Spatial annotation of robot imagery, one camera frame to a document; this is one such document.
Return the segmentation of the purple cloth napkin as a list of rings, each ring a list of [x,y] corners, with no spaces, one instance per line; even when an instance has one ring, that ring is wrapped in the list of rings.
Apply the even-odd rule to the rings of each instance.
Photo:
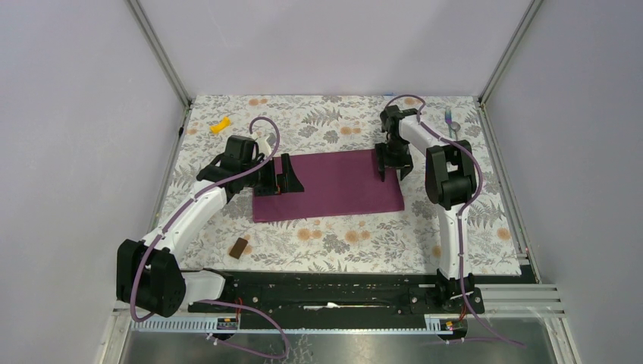
[[[397,173],[378,173],[375,150],[353,150],[291,156],[303,193],[254,196],[255,223],[398,212],[405,208]]]

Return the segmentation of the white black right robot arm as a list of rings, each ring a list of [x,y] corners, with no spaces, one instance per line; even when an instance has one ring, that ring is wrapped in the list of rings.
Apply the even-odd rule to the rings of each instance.
[[[468,207],[478,196],[477,164],[466,140],[444,139],[416,117],[416,108],[389,105],[380,113],[381,132],[386,141],[375,145],[377,170],[381,180],[389,170],[398,170],[404,179],[413,170],[410,146],[425,157],[425,192],[437,206],[442,250],[438,266],[439,287],[434,300],[439,309],[454,312],[473,290],[474,278],[466,262],[466,219]]]

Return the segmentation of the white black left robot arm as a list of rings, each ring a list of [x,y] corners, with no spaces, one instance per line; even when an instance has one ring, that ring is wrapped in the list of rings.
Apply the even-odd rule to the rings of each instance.
[[[290,155],[275,153],[265,138],[230,136],[167,219],[140,240],[126,239],[118,247],[116,297],[129,304],[135,321],[143,320],[137,309],[167,318],[205,300],[219,312],[234,305],[234,289],[223,274],[211,268],[184,272],[179,260],[212,216],[243,190],[257,196],[304,192]]]

